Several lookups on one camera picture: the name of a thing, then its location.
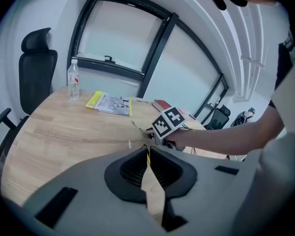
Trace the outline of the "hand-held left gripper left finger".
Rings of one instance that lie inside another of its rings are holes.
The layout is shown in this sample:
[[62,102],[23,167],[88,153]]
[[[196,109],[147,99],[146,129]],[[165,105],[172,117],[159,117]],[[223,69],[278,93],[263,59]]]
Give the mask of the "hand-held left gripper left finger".
[[77,163],[40,188],[24,209],[61,236],[163,236],[141,189],[147,147]]

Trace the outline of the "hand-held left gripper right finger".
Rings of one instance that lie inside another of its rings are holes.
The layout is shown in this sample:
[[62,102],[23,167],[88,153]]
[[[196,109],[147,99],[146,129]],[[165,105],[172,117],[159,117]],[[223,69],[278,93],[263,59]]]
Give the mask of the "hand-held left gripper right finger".
[[234,236],[259,152],[245,161],[150,147],[150,166],[165,191],[162,227],[177,236]]

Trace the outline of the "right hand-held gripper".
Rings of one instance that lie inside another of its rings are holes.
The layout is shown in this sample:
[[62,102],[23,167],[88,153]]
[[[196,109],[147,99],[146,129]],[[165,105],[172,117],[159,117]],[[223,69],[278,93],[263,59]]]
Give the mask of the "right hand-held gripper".
[[157,146],[164,146],[170,149],[183,149],[177,147],[175,142],[166,140],[170,134],[180,128],[184,128],[186,119],[182,112],[176,107],[163,110],[152,122],[151,128],[144,131],[144,134],[155,141]]

